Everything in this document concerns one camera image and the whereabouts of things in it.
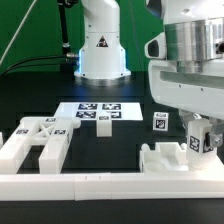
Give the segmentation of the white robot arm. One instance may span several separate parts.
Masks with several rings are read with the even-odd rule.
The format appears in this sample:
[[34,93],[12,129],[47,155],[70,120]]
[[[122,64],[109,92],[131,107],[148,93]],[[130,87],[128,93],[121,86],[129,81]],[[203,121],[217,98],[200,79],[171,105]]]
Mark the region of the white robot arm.
[[[155,102],[185,116],[209,118],[208,147],[224,137],[224,0],[143,0],[163,30],[144,46]],[[120,44],[120,10],[115,0],[81,0],[85,41],[76,79],[108,85],[130,76]]]

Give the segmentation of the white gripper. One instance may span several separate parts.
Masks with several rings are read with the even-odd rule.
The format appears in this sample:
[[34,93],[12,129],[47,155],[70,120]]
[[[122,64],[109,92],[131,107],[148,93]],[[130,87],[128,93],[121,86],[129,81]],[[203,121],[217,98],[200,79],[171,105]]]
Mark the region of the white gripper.
[[205,134],[205,146],[209,149],[222,146],[224,56],[204,62],[200,73],[178,72],[176,63],[165,59],[164,32],[145,44],[145,55],[150,58],[148,77],[154,101],[181,109],[179,116],[185,129],[190,121],[201,119],[201,115],[213,117],[209,119],[211,128]]

